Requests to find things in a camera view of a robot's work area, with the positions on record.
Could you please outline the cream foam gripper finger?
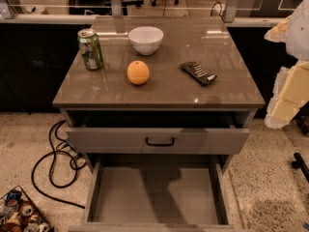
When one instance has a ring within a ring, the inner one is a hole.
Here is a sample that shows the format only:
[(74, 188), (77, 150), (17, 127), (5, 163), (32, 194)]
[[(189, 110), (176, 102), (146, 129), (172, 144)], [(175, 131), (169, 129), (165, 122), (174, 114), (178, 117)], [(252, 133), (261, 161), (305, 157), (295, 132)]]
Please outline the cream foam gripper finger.
[(287, 39), (287, 31), (291, 16), (287, 16), (282, 21), (280, 21), (276, 26), (269, 29), (265, 35), (264, 39), (273, 43), (284, 43)]

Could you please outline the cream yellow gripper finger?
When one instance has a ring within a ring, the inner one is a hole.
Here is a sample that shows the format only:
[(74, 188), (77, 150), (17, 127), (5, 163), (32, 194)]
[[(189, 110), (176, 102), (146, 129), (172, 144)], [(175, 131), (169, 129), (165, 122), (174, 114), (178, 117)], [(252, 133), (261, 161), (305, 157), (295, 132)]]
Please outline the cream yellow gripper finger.
[(276, 76), (272, 93), (265, 124), (271, 129), (282, 129), (309, 102), (309, 62), (297, 61), (290, 69), (282, 67)]

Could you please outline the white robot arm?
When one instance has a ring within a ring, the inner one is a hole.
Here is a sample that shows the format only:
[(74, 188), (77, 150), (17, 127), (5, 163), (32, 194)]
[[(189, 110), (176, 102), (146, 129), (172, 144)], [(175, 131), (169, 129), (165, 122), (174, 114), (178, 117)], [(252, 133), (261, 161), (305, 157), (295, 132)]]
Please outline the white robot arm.
[(309, 102), (309, 0), (303, 0), (291, 15), (268, 30), (265, 39), (285, 43), (287, 53), (297, 59), (290, 69), (280, 69), (267, 106), (266, 126), (282, 129)]

